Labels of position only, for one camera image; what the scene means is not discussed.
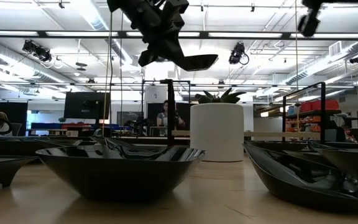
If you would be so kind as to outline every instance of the camera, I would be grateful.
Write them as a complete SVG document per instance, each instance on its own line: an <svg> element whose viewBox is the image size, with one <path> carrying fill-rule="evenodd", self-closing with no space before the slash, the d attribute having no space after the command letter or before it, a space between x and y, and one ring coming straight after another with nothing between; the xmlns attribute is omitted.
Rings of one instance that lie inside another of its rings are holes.
<svg viewBox="0 0 358 224"><path fill-rule="evenodd" d="M232 50L230 57L229 57L229 63L231 65L235 65L238 63L241 63L241 59L243 57L247 57L248 58L248 62L249 62L249 57L246 54L246 48L244 47L243 43L237 43L236 46L234 46L234 49Z"/></svg>

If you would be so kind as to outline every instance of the wooden table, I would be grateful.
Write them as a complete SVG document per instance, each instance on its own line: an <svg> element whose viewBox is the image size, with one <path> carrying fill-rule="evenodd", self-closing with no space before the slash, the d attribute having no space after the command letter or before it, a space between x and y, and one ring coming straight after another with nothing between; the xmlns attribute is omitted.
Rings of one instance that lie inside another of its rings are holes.
<svg viewBox="0 0 358 224"><path fill-rule="evenodd" d="M0 190L0 224L358 224L358 215L319 212L270 195L250 161L202 162L154 205L89 202L43 165L25 166Z"/></svg>

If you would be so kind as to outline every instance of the pipe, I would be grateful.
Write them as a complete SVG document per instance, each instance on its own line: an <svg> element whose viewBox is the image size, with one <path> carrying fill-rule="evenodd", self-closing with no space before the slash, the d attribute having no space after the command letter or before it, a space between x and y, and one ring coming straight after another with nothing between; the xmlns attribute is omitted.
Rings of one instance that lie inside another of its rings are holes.
<svg viewBox="0 0 358 224"><path fill-rule="evenodd" d="M327 52L324 55L312 60L311 62L308 62L302 69L299 70L298 73L297 71L291 72L289 74L290 77L279 83L279 85L291 85L292 83L295 83L301 79L314 75L315 73L321 72L335 65L335 63L338 63L340 60L347 60L356 56L358 54L358 42L342 49L344 50L335 56L330 56L329 52ZM258 90L257 97L270 95L277 90L279 90L277 87Z"/></svg>
<svg viewBox="0 0 358 224"><path fill-rule="evenodd" d="M108 25L103 20L103 17L93 0L75 0L71 1L71 4L92 27L92 29L109 30ZM108 45L110 44L108 39L105 39L105 41ZM132 57L122 48L116 39L112 39L110 47L118 57L122 56L122 62L124 64L130 65L133 63Z"/></svg>
<svg viewBox="0 0 358 224"><path fill-rule="evenodd" d="M53 70L47 69L41 64L28 59L27 57L24 57L12 50L9 50L5 48L4 46L0 45L0 61L4 61L10 66L20 66L21 69L26 70L27 72L32 72L34 76L38 75L39 77L49 77L53 80L53 82L58 83L64 83L64 82L74 82L74 80L65 77L62 74L59 74L57 72L54 72ZM83 91L93 91L90 88L87 88L85 86L78 86Z"/></svg>

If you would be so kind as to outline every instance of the computer monitor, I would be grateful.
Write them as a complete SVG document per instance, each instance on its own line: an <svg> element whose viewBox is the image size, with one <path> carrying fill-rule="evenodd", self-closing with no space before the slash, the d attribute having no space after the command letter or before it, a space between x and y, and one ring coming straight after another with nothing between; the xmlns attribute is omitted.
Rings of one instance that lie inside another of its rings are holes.
<svg viewBox="0 0 358 224"><path fill-rule="evenodd" d="M109 119L110 93L79 92L66 93L65 118Z"/></svg>

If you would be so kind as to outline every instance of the red box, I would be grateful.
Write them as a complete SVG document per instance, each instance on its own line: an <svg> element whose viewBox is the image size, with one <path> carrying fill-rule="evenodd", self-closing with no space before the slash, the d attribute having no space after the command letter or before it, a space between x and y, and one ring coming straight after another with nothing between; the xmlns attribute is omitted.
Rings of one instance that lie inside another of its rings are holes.
<svg viewBox="0 0 358 224"><path fill-rule="evenodd" d="M311 111L311 102L304 102L304 103L301 103L301 110L300 112L307 112L307 111Z"/></svg>
<svg viewBox="0 0 358 224"><path fill-rule="evenodd" d="M311 102L312 110L321 110L321 100ZM326 100L326 110L339 110L339 103L336 100Z"/></svg>

